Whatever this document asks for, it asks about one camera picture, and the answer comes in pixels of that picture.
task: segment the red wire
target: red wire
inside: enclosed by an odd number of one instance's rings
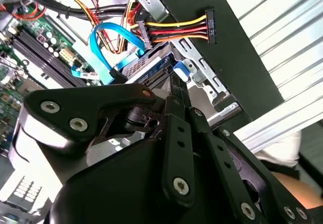
[[[25,15],[17,15],[17,14],[12,14],[14,17],[16,17],[16,18],[19,18],[19,19],[22,19],[22,20],[24,20],[24,19],[26,19],[26,18],[28,18],[28,17],[33,17],[33,16],[35,16],[36,14],[37,14],[37,12],[38,12],[38,4],[36,3],[36,7],[35,7],[35,9],[34,9],[34,11],[32,12],[32,13],[30,13],[30,14],[25,14]]]
[[[192,29],[184,29],[184,30],[169,30],[169,31],[150,31],[152,35],[160,35],[160,34],[175,34],[175,33],[186,33],[186,32],[194,32],[199,30],[207,29],[207,26],[200,26]]]
[[[38,20],[39,18],[41,18],[45,14],[46,9],[47,8],[44,8],[43,11],[38,16],[36,16],[34,18],[20,18],[20,19],[25,20],[25,21],[35,21],[35,20]]]

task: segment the connector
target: connector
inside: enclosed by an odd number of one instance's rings
[[[113,77],[113,82],[110,84],[124,84],[128,81],[126,76],[115,69],[111,69],[110,75]]]
[[[60,55],[63,59],[65,59],[69,63],[72,62],[73,58],[75,57],[75,54],[67,47],[62,48],[62,50],[60,51]]]
[[[146,49],[152,49],[152,45],[151,45],[151,42],[150,42],[150,38],[148,36],[148,33],[147,33],[147,30],[146,30],[146,27],[145,27],[144,22],[143,21],[137,21],[137,24],[138,24],[139,30],[141,32],[141,36],[143,38],[143,42],[145,44],[145,48]]]
[[[214,9],[209,8],[205,10],[208,45],[214,45],[217,42],[216,21],[214,19]]]

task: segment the cable bundle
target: cable bundle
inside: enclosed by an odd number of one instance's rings
[[[202,38],[208,40],[206,15],[198,19],[179,23],[154,23],[147,22],[145,26],[152,42],[163,42],[179,38]],[[132,31],[140,36],[138,24],[130,26]]]

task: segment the motherboard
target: motherboard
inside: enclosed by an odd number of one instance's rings
[[[74,42],[47,16],[34,21],[10,16],[1,31],[0,45],[1,155],[8,154],[26,94],[46,88],[100,85],[93,68],[73,50]]]

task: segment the orange wire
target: orange wire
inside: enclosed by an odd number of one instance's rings
[[[208,37],[203,35],[185,35],[185,36],[172,36],[172,37],[167,37],[163,39],[157,39],[152,42],[163,42],[163,41],[169,41],[171,39],[180,39],[180,38],[202,38],[202,39],[208,40]]]
[[[4,10],[7,10],[7,8],[4,5],[1,5],[1,7]],[[44,8],[44,10],[38,16],[36,16],[35,18],[27,18],[27,16],[28,17],[32,17],[32,16],[35,16],[37,14],[37,12],[38,12],[38,4],[36,4],[36,7],[35,7],[34,11],[32,13],[30,13],[30,14],[27,14],[27,15],[23,15],[22,16],[22,15],[17,15],[15,13],[12,13],[12,15],[16,19],[21,19],[21,20],[25,20],[25,21],[35,21],[35,20],[38,20],[40,17],[42,17],[45,14],[45,11],[46,11],[46,8]]]
[[[33,11],[32,13],[30,13],[30,14],[17,15],[17,14],[12,13],[12,15],[13,15],[14,17],[18,18],[18,19],[22,19],[22,20],[24,20],[24,19],[26,19],[27,17],[33,17],[33,16],[35,16],[35,15],[37,14],[37,12],[38,12],[38,4],[36,3],[36,7],[35,7],[34,11]]]

